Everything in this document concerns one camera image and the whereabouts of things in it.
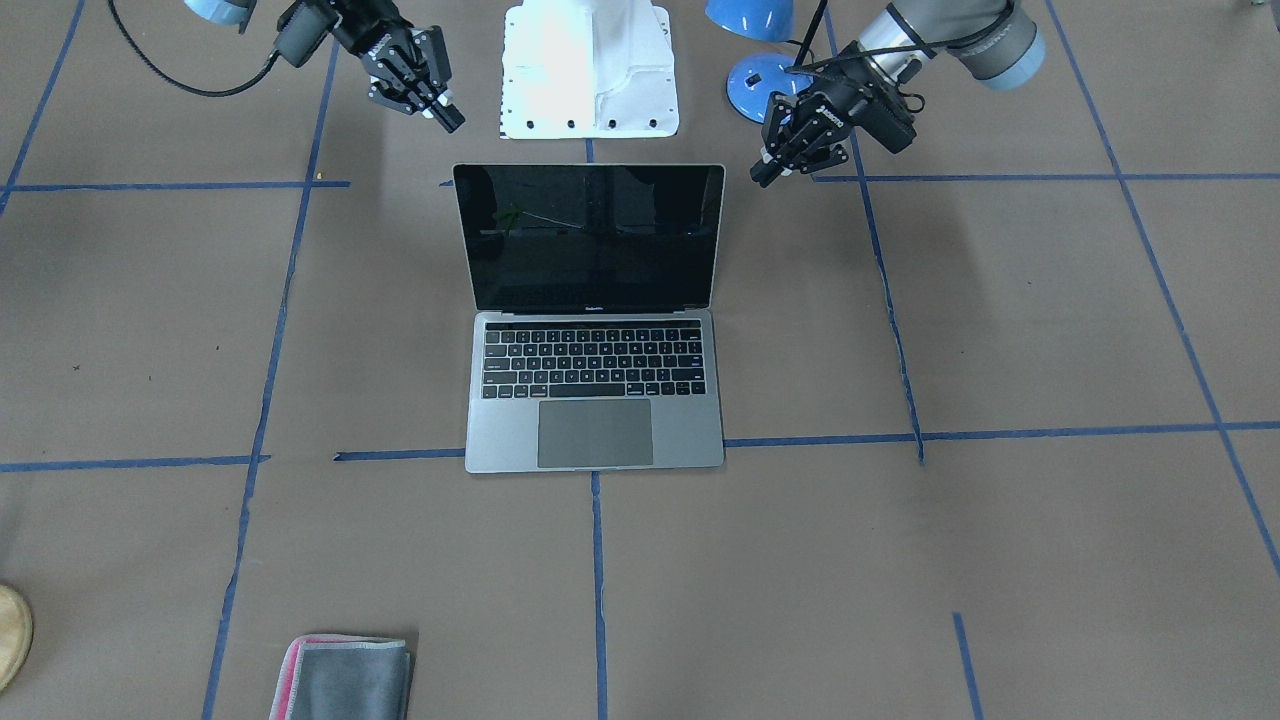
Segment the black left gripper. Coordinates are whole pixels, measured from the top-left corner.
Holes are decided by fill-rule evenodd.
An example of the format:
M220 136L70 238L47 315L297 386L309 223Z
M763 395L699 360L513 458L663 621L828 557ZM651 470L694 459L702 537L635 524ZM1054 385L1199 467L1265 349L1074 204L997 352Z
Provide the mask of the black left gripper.
M751 181L767 188L794 172L806 174L846 161L849 155L836 146L855 128L850 111L860 99L876 95L873 81L846 76L818 76L800 94L773 94Z

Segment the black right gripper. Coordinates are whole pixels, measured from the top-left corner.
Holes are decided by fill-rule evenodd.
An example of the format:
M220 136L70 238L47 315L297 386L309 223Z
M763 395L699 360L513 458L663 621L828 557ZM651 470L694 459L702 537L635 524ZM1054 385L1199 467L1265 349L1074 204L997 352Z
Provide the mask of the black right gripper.
M452 135L465 114L448 91L451 68L442 29L417 28L393 1L332 1L339 20L332 29L339 45L361 60L374 102L402 113L420 113Z

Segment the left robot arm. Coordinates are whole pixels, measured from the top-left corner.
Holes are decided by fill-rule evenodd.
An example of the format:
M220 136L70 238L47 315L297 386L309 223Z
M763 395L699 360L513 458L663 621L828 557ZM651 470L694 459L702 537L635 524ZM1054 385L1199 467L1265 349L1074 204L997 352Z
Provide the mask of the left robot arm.
M1018 1L891 1L840 53L787 69L812 82L771 94L751 181L764 188L782 176L844 164L850 159L844 141L855 129L890 152L909 147L916 109L904 90L938 53L983 86L1007 91L1036 76L1047 49Z

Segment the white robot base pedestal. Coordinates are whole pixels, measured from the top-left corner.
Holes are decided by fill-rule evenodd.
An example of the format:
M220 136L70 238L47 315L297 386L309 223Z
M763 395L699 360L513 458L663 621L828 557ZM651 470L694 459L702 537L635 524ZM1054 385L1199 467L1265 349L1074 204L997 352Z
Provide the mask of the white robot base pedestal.
M499 135L666 138L680 127L669 13L652 1L522 1L503 22Z

